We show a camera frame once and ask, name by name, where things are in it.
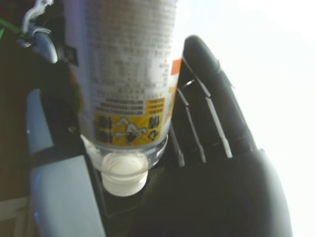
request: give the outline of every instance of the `plastic bottle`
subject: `plastic bottle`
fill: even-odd
[[[82,139],[104,187],[146,183],[171,123],[189,0],[65,0]]]

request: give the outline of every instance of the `white background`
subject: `white background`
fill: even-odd
[[[190,29],[220,60],[280,176],[295,237],[316,236],[316,3],[197,0]]]

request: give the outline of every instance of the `white bottle cap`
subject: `white bottle cap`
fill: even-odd
[[[118,197],[127,197],[139,192],[148,175],[148,161],[144,154],[108,154],[102,162],[104,188]]]

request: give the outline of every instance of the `cartoon figure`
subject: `cartoon figure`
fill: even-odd
[[[116,125],[119,127],[122,123],[126,126],[125,132],[116,132],[114,133],[114,135],[116,137],[125,136],[127,143],[139,140],[143,136],[143,134],[147,132],[146,128],[143,127],[139,129],[135,124],[129,122],[126,118],[121,118],[120,121],[116,122]]]

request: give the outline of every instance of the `yellow label section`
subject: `yellow label section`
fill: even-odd
[[[96,139],[115,146],[140,146],[159,140],[164,99],[148,100],[145,105],[141,117],[95,113]]]

